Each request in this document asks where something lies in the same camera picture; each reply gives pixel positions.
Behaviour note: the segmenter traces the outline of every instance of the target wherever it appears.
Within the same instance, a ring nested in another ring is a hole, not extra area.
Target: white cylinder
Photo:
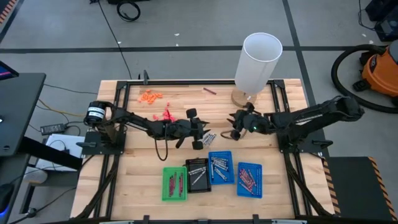
[[[249,35],[243,42],[236,69],[236,87],[249,95],[264,89],[282,50],[282,44],[273,35],[262,32]]]

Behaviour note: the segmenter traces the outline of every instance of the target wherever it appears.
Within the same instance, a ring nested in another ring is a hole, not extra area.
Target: orange object
[[[376,54],[369,58],[362,72],[362,78],[370,84],[372,90],[392,97],[398,96],[398,54],[396,52],[398,52],[398,41],[388,46],[384,54]]]

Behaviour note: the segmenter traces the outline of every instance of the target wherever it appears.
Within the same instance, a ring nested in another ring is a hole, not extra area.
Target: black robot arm
[[[332,100],[295,112],[265,113],[261,115],[247,103],[246,110],[237,110],[231,137],[239,140],[242,129],[261,134],[283,133],[292,144],[298,143],[308,134],[329,126],[337,121],[357,121],[364,111],[354,98],[336,96]]]
[[[105,110],[109,108],[111,110],[111,118],[105,118]],[[84,123],[87,126],[96,128],[101,133],[101,138],[104,141],[108,141],[109,144],[117,141],[117,130],[114,128],[115,124],[120,126],[127,125],[142,131],[145,131],[148,136],[156,140],[177,140],[177,148],[181,146],[184,139],[187,137],[193,137],[192,147],[194,149],[203,149],[203,144],[199,141],[205,133],[210,130],[204,131],[205,121],[201,121],[196,118],[196,109],[187,110],[186,119],[179,119],[175,122],[171,120],[163,121],[149,121],[147,118],[143,118],[128,112],[123,108],[118,108],[110,102],[106,101],[94,101],[90,103]]]

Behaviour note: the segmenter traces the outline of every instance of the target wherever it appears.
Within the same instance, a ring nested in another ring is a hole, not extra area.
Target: gray floor
[[[369,0],[362,0],[363,7]],[[382,44],[376,34],[358,25],[357,0],[288,0],[301,46],[352,46]],[[139,2],[142,15],[137,22],[120,20],[115,6],[102,1],[106,17],[121,47],[180,47],[241,45],[253,32],[268,32],[284,46],[293,46],[292,34],[281,0],[151,0]],[[366,15],[364,23],[371,25]],[[2,49],[109,48],[116,43],[98,4],[83,0],[24,0],[6,36]],[[339,51],[304,51],[310,84],[317,103],[337,95],[330,80],[330,69]],[[133,78],[146,69],[151,78],[233,78],[239,51],[125,52]],[[339,70],[349,86],[358,76],[357,56],[347,59]],[[127,79],[119,53],[0,54],[18,72],[44,72],[46,83],[80,91],[96,91],[100,80]],[[295,51],[285,51],[273,78],[302,78]],[[365,97],[389,104],[377,94]],[[93,95],[82,95],[44,87],[40,96],[49,105],[72,113],[84,113]],[[366,110],[355,123],[338,123],[325,128],[327,139],[335,143],[332,156],[373,156],[376,158],[390,198],[398,209],[398,164],[394,134],[395,115]],[[31,125],[65,123],[57,113],[36,109]],[[29,128],[27,136],[42,136]],[[41,207],[67,187],[40,189],[32,205]],[[73,192],[57,204],[23,223],[65,220]],[[20,215],[18,204],[10,220]]]

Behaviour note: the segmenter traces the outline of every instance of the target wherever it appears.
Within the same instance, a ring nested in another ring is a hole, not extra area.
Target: cable coil
[[[120,9],[120,7],[121,7],[122,5],[124,5],[124,4],[130,4],[130,5],[132,5],[133,7],[135,7],[135,8],[137,9],[137,12],[138,12],[137,16],[134,17],[134,18],[131,18],[131,17],[129,17],[129,16],[127,15],[127,13],[123,12],[123,11]],[[141,16],[141,10],[139,9],[138,5],[137,5],[135,2],[133,2],[132,0],[124,0],[124,1],[119,2],[118,5],[116,6],[116,10],[117,10],[117,12],[118,12],[119,17],[120,17],[122,20],[126,21],[126,22],[133,22],[133,21],[136,21],[136,20]]]

